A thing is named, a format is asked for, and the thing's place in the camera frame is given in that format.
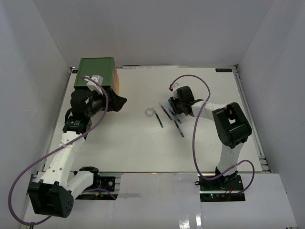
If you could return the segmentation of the green drawer box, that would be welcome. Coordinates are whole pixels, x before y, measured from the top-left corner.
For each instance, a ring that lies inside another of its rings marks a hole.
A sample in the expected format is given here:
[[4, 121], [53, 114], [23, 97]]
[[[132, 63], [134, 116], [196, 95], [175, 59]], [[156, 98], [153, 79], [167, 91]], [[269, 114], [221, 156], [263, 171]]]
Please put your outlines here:
[[112, 74], [114, 68], [116, 68], [116, 65], [113, 57], [81, 58], [74, 82], [74, 88], [86, 86], [86, 81], [81, 78], [81, 76], [84, 75], [89, 77], [93, 75], [102, 76], [102, 86], [110, 86], [112, 88]]

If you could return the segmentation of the blue pen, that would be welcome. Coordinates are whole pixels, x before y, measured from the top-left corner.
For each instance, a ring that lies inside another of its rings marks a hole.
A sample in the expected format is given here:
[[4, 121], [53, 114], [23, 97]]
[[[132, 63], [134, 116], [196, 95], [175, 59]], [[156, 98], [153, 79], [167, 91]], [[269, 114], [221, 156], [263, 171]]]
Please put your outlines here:
[[170, 108], [167, 108], [167, 110], [171, 113], [171, 115], [175, 118], [175, 120], [177, 120], [178, 121], [178, 123], [182, 123], [181, 122], [181, 120], [178, 118], [178, 116], [173, 112], [173, 110], [172, 109], [170, 109]]

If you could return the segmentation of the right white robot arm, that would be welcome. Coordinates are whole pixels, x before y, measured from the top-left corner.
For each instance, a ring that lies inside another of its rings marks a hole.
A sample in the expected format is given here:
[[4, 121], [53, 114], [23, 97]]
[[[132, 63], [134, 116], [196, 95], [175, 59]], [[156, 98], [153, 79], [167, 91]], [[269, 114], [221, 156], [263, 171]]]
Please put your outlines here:
[[[227, 190], [238, 175], [237, 166], [240, 151], [252, 128], [245, 117], [240, 105], [236, 102], [230, 104], [213, 104], [203, 99], [195, 99], [189, 86], [179, 86], [177, 83], [170, 85], [173, 96], [169, 103], [176, 114], [185, 114], [195, 117], [192, 138], [192, 151], [195, 168], [201, 179], [215, 180], [220, 190]], [[197, 165], [195, 155], [195, 134], [199, 118], [209, 119], [214, 122], [217, 135], [222, 143], [221, 156], [215, 168], [215, 176], [206, 177]]]

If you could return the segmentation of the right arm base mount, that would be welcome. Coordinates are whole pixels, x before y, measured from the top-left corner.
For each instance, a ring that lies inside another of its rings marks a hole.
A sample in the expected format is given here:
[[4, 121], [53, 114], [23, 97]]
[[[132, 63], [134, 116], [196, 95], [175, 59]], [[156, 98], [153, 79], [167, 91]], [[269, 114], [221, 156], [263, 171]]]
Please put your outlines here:
[[208, 181], [198, 177], [194, 184], [199, 187], [201, 203], [245, 201], [244, 193], [237, 194], [244, 189], [240, 175], [226, 183], [218, 180]]

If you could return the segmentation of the green pen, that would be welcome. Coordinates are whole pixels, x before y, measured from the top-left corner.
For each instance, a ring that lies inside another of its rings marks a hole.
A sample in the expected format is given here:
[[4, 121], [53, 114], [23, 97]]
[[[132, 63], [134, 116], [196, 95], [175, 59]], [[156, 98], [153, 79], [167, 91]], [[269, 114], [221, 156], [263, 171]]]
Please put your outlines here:
[[163, 123], [159, 117], [159, 115], [157, 114], [156, 110], [154, 109], [154, 115], [156, 116], [158, 123], [160, 124], [161, 128], [163, 128]]

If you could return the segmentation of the purple pen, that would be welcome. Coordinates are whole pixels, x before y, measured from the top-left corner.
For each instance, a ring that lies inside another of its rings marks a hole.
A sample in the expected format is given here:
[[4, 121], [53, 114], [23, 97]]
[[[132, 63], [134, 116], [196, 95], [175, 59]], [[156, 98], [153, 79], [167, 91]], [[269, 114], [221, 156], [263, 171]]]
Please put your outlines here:
[[161, 109], [165, 112], [167, 117], [172, 121], [172, 117], [169, 115], [169, 113], [166, 111], [165, 107], [159, 102], [158, 105], [161, 107]]

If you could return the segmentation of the orange cardboard box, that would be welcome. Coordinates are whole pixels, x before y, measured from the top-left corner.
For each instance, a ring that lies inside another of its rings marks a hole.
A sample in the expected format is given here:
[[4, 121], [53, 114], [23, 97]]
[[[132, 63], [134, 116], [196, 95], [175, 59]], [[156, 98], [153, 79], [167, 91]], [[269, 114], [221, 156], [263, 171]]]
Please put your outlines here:
[[116, 68], [114, 68], [114, 70], [113, 70], [112, 79], [113, 79], [112, 89], [118, 95], [119, 94], [119, 88], [120, 88], [120, 82], [119, 82], [119, 77], [118, 77], [118, 73], [117, 73]]

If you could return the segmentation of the red pen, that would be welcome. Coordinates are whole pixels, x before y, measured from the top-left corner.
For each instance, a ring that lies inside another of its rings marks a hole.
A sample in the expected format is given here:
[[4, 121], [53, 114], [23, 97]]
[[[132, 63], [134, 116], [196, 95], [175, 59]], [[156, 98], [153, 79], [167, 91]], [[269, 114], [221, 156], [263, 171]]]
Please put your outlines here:
[[179, 134], [180, 134], [182, 137], [184, 137], [184, 134], [183, 134], [182, 130], [180, 129], [180, 127], [179, 127], [179, 125], [178, 125], [178, 122], [177, 122], [175, 119], [173, 119], [173, 122], [174, 122], [176, 128], [178, 129]]

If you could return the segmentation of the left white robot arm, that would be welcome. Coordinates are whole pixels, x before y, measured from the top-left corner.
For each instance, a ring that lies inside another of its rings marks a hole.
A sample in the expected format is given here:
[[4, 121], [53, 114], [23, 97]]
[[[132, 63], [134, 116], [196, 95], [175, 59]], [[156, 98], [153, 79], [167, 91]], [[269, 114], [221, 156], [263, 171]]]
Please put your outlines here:
[[36, 214], [66, 218], [74, 200], [85, 190], [96, 190], [101, 185], [99, 170], [82, 167], [73, 178], [69, 173], [78, 150], [84, 144], [91, 126], [91, 118], [99, 111], [118, 112], [127, 99], [105, 87], [105, 94], [88, 89], [76, 89], [71, 94], [71, 108], [66, 112], [61, 149], [54, 154], [46, 172], [38, 182], [30, 182], [28, 194]]

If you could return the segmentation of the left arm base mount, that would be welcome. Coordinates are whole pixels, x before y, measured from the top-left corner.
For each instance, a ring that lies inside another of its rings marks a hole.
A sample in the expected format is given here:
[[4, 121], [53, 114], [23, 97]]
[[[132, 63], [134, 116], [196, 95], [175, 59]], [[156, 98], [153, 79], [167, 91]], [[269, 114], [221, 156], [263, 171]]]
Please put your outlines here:
[[116, 177], [100, 177], [95, 184], [85, 188], [77, 196], [77, 200], [115, 200], [118, 197], [119, 188], [116, 187]]

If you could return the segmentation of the small clear tape roll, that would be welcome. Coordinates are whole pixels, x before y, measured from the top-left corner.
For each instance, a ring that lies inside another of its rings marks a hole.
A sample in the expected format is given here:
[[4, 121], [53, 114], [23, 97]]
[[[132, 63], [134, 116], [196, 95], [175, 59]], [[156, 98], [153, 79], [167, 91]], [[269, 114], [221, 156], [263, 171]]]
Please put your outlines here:
[[152, 117], [152, 116], [154, 116], [154, 114], [155, 114], [155, 110], [151, 107], [149, 107], [145, 110], [145, 115], [147, 117]]

